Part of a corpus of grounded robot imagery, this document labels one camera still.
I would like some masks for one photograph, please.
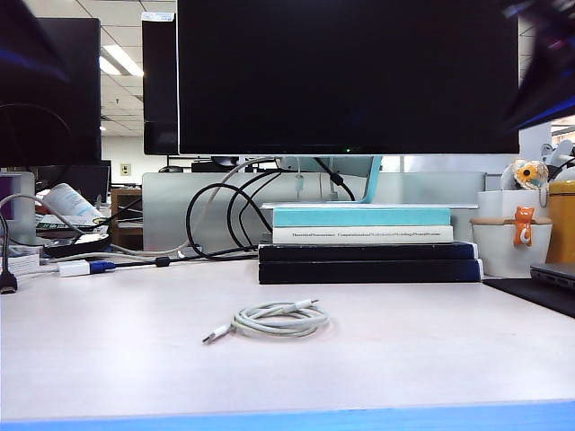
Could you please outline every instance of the orange cat figurine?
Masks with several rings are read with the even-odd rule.
[[[515,212],[515,239],[513,240],[514,245],[526,245],[531,247],[531,220],[533,219],[533,213],[535,208],[517,207]]]

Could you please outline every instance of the wooden cabinet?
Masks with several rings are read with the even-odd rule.
[[[112,189],[111,213],[118,213],[123,207],[142,198],[141,189]],[[144,247],[144,229],[141,202],[118,217],[111,220],[111,241],[113,244],[133,250],[142,250]]]

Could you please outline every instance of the ceiling light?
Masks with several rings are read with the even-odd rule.
[[[100,69],[108,75],[122,75],[107,59],[100,57]]]
[[[113,56],[118,63],[123,65],[133,76],[144,76],[144,71],[130,58],[124,49],[118,45],[105,45],[104,49],[106,49],[110,55]]]

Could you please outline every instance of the white desk surface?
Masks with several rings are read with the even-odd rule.
[[[200,341],[321,300],[306,339]],[[481,284],[260,286],[257,262],[42,276],[2,296],[2,419],[575,398],[575,320]]]

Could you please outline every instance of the stack of books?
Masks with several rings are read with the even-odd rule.
[[[481,281],[477,246],[443,207],[278,207],[259,247],[261,284]]]

